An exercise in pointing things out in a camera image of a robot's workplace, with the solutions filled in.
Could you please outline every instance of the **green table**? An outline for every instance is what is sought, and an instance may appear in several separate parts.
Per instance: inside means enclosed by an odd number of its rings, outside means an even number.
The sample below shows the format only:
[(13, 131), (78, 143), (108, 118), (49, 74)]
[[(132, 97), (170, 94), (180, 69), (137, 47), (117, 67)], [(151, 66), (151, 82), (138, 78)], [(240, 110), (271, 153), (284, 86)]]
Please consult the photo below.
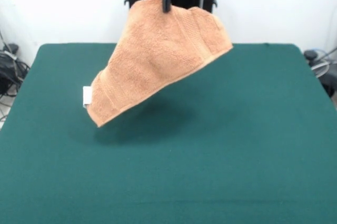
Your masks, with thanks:
[(103, 128), (114, 44), (50, 44), (0, 133), (0, 223), (337, 223), (337, 113), (293, 45), (236, 44)]

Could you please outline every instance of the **orange towel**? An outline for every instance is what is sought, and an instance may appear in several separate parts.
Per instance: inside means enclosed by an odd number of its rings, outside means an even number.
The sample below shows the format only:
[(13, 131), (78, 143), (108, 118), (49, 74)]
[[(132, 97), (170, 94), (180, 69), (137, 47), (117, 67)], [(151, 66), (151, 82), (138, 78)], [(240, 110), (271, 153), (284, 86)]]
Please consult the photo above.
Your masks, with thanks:
[(163, 13), (162, 0), (138, 1), (108, 65), (91, 85), (87, 111), (102, 126), (231, 48), (223, 25), (211, 13), (175, 6)]

